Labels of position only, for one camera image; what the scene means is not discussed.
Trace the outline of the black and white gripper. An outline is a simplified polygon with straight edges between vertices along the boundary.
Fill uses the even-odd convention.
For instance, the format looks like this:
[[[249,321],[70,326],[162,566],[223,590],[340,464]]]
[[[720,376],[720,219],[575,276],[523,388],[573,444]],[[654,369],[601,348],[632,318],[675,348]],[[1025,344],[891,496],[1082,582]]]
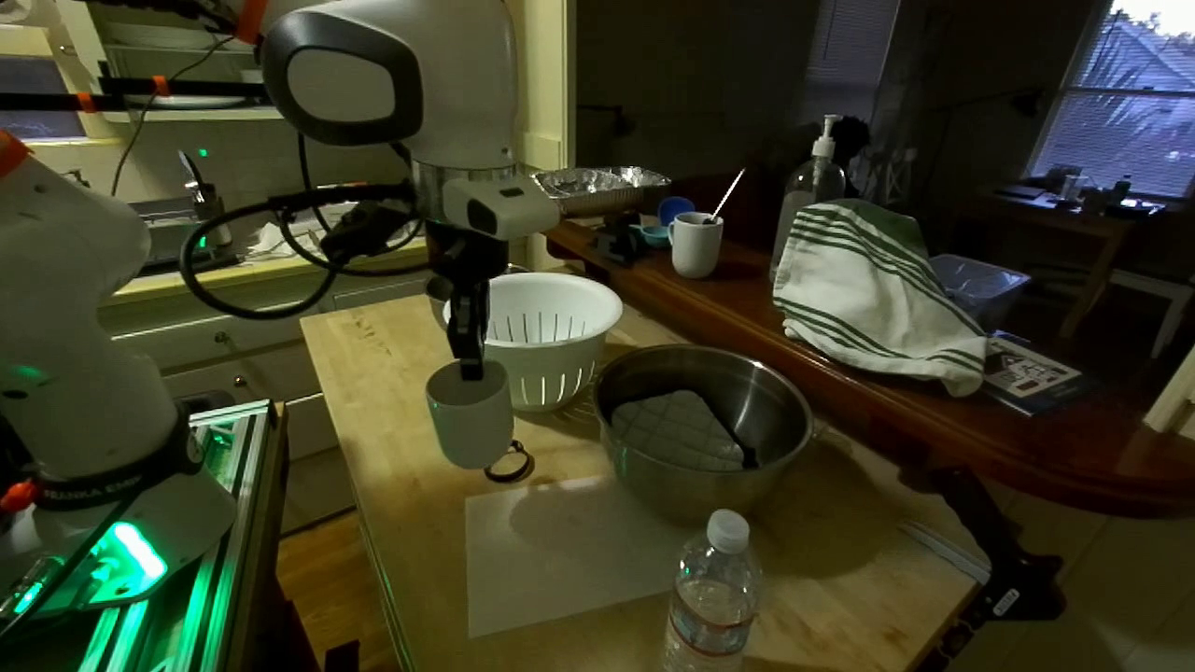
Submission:
[[[554,227],[561,206],[527,168],[467,170],[417,163],[416,190],[426,224],[432,296],[449,300],[449,348],[462,366],[462,382],[482,382],[491,280],[508,270],[508,241]]]

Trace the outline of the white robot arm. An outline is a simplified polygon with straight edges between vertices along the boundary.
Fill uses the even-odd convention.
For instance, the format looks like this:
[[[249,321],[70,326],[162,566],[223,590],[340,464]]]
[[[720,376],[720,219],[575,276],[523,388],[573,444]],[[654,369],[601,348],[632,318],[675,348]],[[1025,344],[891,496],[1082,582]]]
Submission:
[[[317,0],[263,25],[274,108],[326,145],[398,140],[432,270],[452,282],[458,372],[491,362],[486,300],[503,246],[558,219],[515,160],[515,41],[502,0]],[[177,439],[158,366],[120,348],[96,306],[135,276],[141,219],[3,140],[3,422],[45,483],[141,475]]]

